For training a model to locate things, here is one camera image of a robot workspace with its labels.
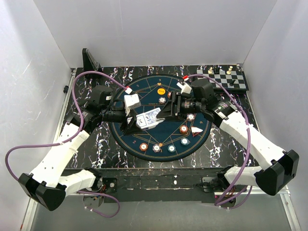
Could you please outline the black white chess board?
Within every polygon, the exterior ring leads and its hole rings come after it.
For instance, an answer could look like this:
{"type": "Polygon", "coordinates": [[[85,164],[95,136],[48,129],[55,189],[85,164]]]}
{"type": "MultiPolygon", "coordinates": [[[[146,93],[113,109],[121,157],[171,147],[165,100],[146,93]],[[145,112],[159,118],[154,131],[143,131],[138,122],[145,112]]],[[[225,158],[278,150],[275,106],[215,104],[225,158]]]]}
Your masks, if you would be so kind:
{"type": "Polygon", "coordinates": [[[208,74],[207,70],[197,70],[197,74],[203,74],[205,76],[208,76],[212,79],[214,79],[216,82],[221,84],[227,91],[231,93],[239,93],[239,92],[246,92],[249,90],[246,77],[244,75],[243,71],[240,71],[239,69],[232,70],[230,75],[226,74],[225,70],[220,69],[219,75],[211,75],[208,74]],[[231,86],[230,83],[232,80],[235,79],[234,86],[231,86]]]}

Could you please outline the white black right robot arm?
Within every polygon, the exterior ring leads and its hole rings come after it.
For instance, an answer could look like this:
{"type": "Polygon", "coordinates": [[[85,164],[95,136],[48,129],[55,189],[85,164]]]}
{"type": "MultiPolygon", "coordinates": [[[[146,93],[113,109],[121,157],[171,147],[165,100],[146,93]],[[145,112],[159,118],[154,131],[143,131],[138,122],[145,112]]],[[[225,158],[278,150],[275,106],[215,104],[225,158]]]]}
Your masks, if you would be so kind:
{"type": "Polygon", "coordinates": [[[268,195],[276,195],[296,176],[299,155],[285,151],[264,137],[247,122],[240,108],[226,100],[219,100],[211,83],[197,79],[190,85],[179,81],[180,92],[172,92],[166,105],[157,114],[158,119],[176,121],[188,114],[200,113],[216,127],[231,135],[242,146],[250,144],[247,153],[258,162],[258,167],[226,167],[218,173],[215,184],[223,191],[235,185],[259,187],[268,195]]]}

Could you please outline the black card holder stand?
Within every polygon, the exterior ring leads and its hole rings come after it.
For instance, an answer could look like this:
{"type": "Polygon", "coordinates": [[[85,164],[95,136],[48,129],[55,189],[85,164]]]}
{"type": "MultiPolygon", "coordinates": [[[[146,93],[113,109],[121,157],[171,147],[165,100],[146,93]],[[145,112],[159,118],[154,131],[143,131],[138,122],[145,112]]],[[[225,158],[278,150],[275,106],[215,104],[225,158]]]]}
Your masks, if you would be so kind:
{"type": "MultiPolygon", "coordinates": [[[[84,72],[96,71],[102,72],[102,66],[98,61],[94,59],[88,48],[82,49],[82,58],[83,58],[83,69],[84,72]]],[[[98,74],[86,74],[85,78],[87,79],[100,79],[101,75],[98,74]]]]}

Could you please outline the black chess piece back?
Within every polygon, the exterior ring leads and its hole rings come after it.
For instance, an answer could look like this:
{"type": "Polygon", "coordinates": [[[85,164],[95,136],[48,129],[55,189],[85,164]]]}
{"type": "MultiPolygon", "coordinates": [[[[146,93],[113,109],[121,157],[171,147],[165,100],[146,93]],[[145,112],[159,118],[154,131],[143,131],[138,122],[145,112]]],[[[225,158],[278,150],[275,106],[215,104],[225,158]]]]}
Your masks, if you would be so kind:
{"type": "Polygon", "coordinates": [[[214,74],[219,75],[220,67],[218,65],[214,66],[214,74]]]}

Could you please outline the orange poker chip stack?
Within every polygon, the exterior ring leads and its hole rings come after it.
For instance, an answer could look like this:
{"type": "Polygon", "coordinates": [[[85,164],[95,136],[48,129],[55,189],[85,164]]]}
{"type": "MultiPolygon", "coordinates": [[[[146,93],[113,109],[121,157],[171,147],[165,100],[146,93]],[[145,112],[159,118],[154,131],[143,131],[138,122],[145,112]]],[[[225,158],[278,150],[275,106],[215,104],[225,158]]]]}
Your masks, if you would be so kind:
{"type": "Polygon", "coordinates": [[[141,143],[140,144],[140,150],[142,152],[146,151],[147,149],[148,149],[148,144],[146,144],[146,143],[141,143]]]}

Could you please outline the blue playing card box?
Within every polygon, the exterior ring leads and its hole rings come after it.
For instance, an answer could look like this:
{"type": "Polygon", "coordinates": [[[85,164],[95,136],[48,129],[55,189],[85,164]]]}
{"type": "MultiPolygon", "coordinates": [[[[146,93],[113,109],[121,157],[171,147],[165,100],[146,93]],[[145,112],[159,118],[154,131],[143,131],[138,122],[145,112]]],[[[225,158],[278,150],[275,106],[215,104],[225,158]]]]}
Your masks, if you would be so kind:
{"type": "Polygon", "coordinates": [[[157,120],[153,122],[147,121],[144,113],[142,113],[136,116],[136,124],[141,130],[148,130],[155,128],[159,122],[157,120]]]}

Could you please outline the aluminium rail frame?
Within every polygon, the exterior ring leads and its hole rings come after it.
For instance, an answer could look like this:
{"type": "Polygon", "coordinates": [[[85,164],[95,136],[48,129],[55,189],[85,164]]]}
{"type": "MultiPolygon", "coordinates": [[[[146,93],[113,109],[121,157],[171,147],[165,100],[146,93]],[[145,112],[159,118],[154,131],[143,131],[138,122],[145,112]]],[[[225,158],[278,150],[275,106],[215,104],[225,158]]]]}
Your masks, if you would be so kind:
{"type": "MultiPolygon", "coordinates": [[[[208,79],[209,82],[212,84],[213,88],[219,86],[218,82],[216,82],[214,79],[212,79],[208,76],[205,76],[203,74],[194,74],[194,75],[190,75],[190,76],[181,77],[178,80],[178,82],[184,81],[184,82],[186,82],[187,84],[190,85],[194,80],[202,79],[202,78],[208,79]]],[[[125,88],[126,87],[127,86],[123,86],[122,91],[119,94],[117,94],[116,96],[113,96],[113,99],[114,100],[115,99],[124,100],[125,88]]],[[[226,101],[229,101],[231,103],[235,103],[235,105],[240,108],[240,112],[242,112],[244,114],[244,116],[247,117],[243,108],[235,101],[235,99],[230,97],[226,101]]],[[[112,106],[119,108],[119,107],[123,106],[123,103],[115,102],[115,103],[112,103],[112,106]]],[[[133,118],[136,119],[136,116],[139,115],[139,114],[137,114],[135,110],[136,110],[136,108],[133,109],[132,111],[130,111],[130,114],[128,115],[128,117],[133,117],[133,118]]],[[[159,124],[162,123],[162,122],[166,122],[164,119],[157,119],[157,121],[159,122],[159,124]]],[[[53,144],[54,143],[48,144],[49,150],[51,149],[53,144]]],[[[244,161],[247,162],[249,157],[252,156],[252,155],[247,153],[247,150],[250,149],[250,144],[247,144],[246,146],[243,146],[243,147],[246,149],[246,155],[245,155],[244,161]]],[[[247,166],[246,164],[242,164],[241,167],[245,168],[245,167],[249,167],[249,166],[247,166]]],[[[171,198],[171,191],[174,189],[174,187],[172,186],[173,180],[171,179],[170,174],[168,174],[165,170],[162,170],[162,169],[155,170],[154,172],[151,172],[150,170],[145,170],[145,169],[144,170],[133,170],[133,171],[120,171],[119,174],[115,177],[112,177],[111,174],[108,173],[108,172],[104,172],[104,171],[100,171],[100,170],[97,170],[97,171],[100,172],[102,177],[103,177],[104,188],[102,189],[102,191],[92,193],[89,190],[83,189],[83,190],[80,190],[76,193],[87,193],[87,194],[107,196],[109,193],[112,192],[112,188],[110,186],[110,183],[115,183],[116,186],[118,187],[118,189],[127,190],[129,193],[136,191],[136,190],[141,191],[141,192],[145,192],[146,194],[149,194],[152,191],[159,191],[159,192],[162,192],[162,193],[167,193],[166,198],[170,199],[171,198]]],[[[238,189],[240,192],[245,192],[245,191],[250,192],[252,190],[252,188],[255,187],[255,186],[247,186],[247,185],[234,185],[233,187],[228,187],[227,189],[223,189],[220,186],[217,186],[215,184],[215,180],[217,179],[218,173],[215,177],[213,177],[210,180],[210,182],[202,181],[202,182],[198,183],[196,185],[196,187],[202,189],[202,191],[207,192],[207,193],[208,192],[212,193],[212,192],[215,192],[215,191],[222,191],[223,194],[227,194],[228,192],[234,191],[235,189],[238,189]]]]}

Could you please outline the deck of playing cards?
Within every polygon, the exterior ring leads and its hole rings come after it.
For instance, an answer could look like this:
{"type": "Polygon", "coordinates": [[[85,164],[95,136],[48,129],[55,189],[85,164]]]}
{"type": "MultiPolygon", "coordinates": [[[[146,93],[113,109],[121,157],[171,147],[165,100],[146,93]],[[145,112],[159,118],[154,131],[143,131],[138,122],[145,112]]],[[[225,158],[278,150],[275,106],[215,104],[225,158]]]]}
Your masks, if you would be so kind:
{"type": "Polygon", "coordinates": [[[156,116],[160,111],[161,111],[160,108],[155,108],[155,109],[145,112],[144,116],[147,121],[153,122],[153,121],[156,121],[156,116]]]}

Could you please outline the round blue poker mat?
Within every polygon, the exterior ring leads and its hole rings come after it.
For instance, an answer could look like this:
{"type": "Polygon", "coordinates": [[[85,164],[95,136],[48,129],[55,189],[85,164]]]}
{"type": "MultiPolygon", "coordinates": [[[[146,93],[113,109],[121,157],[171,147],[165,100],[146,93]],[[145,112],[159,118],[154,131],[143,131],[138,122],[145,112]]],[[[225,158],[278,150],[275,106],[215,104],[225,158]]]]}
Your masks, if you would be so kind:
{"type": "MultiPolygon", "coordinates": [[[[141,114],[155,108],[163,108],[159,104],[159,98],[165,97],[171,91],[180,91],[177,82],[180,77],[170,75],[151,75],[140,77],[128,83],[128,87],[133,89],[139,96],[141,106],[136,108],[136,113],[141,114]],[[157,90],[164,88],[166,93],[159,95],[157,90]]],[[[193,121],[178,121],[178,122],[162,122],[155,128],[138,132],[132,135],[123,135],[120,130],[119,123],[109,123],[109,129],[116,140],[125,151],[138,158],[156,161],[168,162],[182,159],[197,151],[207,140],[211,131],[211,122],[208,122],[202,114],[196,114],[193,121]],[[187,134],[180,133],[180,126],[186,125],[189,129],[187,134]],[[203,132],[193,137],[191,127],[203,129],[203,132]],[[181,144],[181,138],[187,138],[190,143],[187,146],[181,144]],[[144,152],[140,150],[140,144],[148,144],[148,149],[144,152]],[[159,144],[160,152],[153,152],[153,145],[159,144]],[[176,151],[170,153],[167,148],[169,145],[174,145],[176,151]]]]}

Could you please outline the blue white poker chip stack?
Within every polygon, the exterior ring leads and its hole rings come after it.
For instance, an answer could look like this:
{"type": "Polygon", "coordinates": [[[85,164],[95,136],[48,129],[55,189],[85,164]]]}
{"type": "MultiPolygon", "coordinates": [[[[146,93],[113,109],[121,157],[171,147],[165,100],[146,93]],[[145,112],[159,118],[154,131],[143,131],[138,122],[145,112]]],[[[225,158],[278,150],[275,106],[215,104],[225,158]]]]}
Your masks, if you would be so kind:
{"type": "Polygon", "coordinates": [[[159,146],[159,144],[153,145],[153,152],[154,153],[160,152],[160,150],[161,150],[161,147],[159,146]]]}

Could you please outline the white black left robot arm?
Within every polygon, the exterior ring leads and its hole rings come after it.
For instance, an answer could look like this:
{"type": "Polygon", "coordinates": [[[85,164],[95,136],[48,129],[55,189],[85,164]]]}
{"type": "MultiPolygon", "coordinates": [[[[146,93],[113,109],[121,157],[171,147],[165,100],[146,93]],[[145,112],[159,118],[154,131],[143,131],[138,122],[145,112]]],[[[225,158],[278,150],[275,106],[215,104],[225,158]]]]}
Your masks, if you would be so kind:
{"type": "Polygon", "coordinates": [[[68,195],[83,189],[92,193],[102,191],[103,177],[91,167],[66,177],[62,173],[79,147],[102,122],[127,125],[130,111],[140,106],[138,95],[130,87],[125,88],[122,109],[111,109],[113,102],[112,89],[98,85],[87,101],[78,103],[43,160],[29,174],[23,173],[19,177],[19,184],[30,198],[54,211],[68,195]]]}

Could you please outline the yellow big blind button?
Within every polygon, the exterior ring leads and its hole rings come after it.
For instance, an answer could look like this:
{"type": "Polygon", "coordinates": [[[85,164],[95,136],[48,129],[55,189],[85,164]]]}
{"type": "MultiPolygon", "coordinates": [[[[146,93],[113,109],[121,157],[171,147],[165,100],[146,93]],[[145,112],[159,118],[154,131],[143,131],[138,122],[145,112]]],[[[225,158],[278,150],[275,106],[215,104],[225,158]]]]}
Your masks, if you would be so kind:
{"type": "Polygon", "coordinates": [[[164,88],[159,88],[159,89],[157,90],[157,93],[158,93],[159,95],[164,95],[164,94],[166,93],[166,90],[165,90],[164,88]]]}

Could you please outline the green chips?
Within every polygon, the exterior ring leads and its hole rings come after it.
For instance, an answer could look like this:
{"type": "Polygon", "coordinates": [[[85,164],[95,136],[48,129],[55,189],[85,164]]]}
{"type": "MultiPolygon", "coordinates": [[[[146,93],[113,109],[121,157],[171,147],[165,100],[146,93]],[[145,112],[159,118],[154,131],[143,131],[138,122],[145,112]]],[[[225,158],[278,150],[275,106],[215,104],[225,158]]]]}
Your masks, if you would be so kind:
{"type": "Polygon", "coordinates": [[[187,138],[181,138],[180,142],[184,146],[187,146],[190,143],[190,141],[187,138]]]}

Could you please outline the blue white chips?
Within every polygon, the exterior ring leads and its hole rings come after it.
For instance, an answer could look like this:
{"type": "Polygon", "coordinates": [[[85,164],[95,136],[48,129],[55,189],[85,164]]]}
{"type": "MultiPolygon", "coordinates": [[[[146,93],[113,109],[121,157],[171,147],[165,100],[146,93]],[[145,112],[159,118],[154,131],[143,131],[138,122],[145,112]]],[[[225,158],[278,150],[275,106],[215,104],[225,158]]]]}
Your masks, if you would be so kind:
{"type": "Polygon", "coordinates": [[[194,114],[187,114],[187,121],[193,121],[195,119],[194,114]]]}
{"type": "Polygon", "coordinates": [[[166,98],[165,97],[160,97],[158,101],[159,101],[159,104],[165,104],[166,103],[166,98]]]}

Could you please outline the white chess piece right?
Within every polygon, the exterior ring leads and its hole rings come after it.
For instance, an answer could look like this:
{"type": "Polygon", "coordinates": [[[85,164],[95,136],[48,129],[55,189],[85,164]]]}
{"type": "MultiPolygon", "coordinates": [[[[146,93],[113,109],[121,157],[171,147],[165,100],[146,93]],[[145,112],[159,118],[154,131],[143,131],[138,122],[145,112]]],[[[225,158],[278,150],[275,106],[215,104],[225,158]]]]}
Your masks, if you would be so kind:
{"type": "Polygon", "coordinates": [[[229,66],[228,71],[226,72],[227,75],[230,75],[232,72],[233,66],[229,66]]]}

